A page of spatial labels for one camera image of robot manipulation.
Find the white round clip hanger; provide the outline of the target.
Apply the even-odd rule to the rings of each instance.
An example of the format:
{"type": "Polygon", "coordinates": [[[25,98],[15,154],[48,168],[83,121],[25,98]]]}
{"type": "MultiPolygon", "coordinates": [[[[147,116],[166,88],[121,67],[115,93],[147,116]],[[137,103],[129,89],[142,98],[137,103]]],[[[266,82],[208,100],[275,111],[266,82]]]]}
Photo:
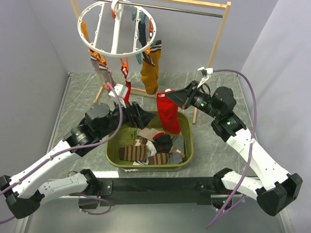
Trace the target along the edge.
{"type": "Polygon", "coordinates": [[[108,57],[116,57],[116,58],[130,57],[130,56],[134,56],[134,55],[137,55],[143,52],[145,52],[146,54],[149,54],[150,47],[155,43],[155,40],[156,40],[156,32],[157,32],[156,22],[151,16],[151,14],[147,10],[145,10],[141,5],[135,4],[128,0],[124,0],[124,1],[111,0],[110,1],[111,10],[115,14],[115,18],[114,18],[115,24],[114,24],[111,52],[107,52],[107,51],[104,51],[103,49],[99,49],[96,47],[97,40],[98,40],[98,33],[99,33],[101,25],[103,25],[102,16],[103,16],[103,11],[104,11],[106,2],[107,1],[105,0],[97,1],[96,3],[93,3],[90,6],[88,6],[82,12],[76,14],[78,33],[80,35],[80,38],[84,42],[84,44],[91,51],[102,54],[104,56],[108,56],[108,57]],[[135,24],[135,32],[134,32],[133,49],[130,53],[127,53],[127,52],[117,53],[124,5],[131,5],[134,8],[136,8],[136,13],[134,14],[135,15],[134,21],[136,24],[135,24]],[[95,31],[94,41],[91,42],[87,34],[87,28],[86,28],[86,24],[83,21],[83,17],[85,16],[87,12],[89,12],[91,9],[97,6],[101,7],[101,11],[99,14],[97,29],[95,31]],[[137,48],[138,33],[139,33],[138,25],[140,22],[142,22],[143,16],[149,19],[149,39],[147,40],[147,44],[139,49],[137,48]]]}

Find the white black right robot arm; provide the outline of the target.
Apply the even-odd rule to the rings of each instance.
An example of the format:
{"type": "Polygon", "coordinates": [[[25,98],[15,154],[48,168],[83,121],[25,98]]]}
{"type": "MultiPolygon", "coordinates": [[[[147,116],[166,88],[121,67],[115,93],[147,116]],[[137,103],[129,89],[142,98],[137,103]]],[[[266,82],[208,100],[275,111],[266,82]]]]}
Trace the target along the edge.
{"type": "Polygon", "coordinates": [[[277,215],[296,200],[302,178],[281,167],[256,141],[244,122],[234,113],[236,100],[232,89],[218,87],[214,94],[206,93],[203,84],[192,81],[187,87],[167,92],[165,96],[178,107],[193,106],[214,118],[214,132],[233,148],[257,175],[257,179],[243,178],[229,168],[214,175],[213,188],[223,194],[236,189],[255,199],[260,208],[270,216],[277,215]]]}

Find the red santa sock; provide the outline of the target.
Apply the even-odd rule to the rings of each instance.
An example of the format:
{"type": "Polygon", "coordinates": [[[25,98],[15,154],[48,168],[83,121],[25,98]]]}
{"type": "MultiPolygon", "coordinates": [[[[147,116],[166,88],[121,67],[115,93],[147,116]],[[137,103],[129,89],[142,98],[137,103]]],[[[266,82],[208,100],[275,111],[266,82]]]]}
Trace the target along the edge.
{"type": "Polygon", "coordinates": [[[163,130],[173,134],[180,134],[177,105],[168,99],[164,92],[157,93],[156,104],[163,130]]]}

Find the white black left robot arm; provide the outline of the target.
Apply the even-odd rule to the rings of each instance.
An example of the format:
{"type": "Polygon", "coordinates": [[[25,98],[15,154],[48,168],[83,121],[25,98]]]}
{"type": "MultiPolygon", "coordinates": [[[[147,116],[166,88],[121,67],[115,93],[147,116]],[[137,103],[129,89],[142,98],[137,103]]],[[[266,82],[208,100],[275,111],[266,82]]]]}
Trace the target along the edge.
{"type": "Polygon", "coordinates": [[[155,116],[137,102],[126,107],[115,104],[114,110],[105,103],[94,104],[79,125],[37,162],[14,176],[1,176],[0,193],[5,196],[13,217],[25,218],[41,205],[61,196],[96,194],[101,185],[90,169],[55,181],[49,179],[67,164],[111,140],[122,125],[143,129],[155,116]]]}

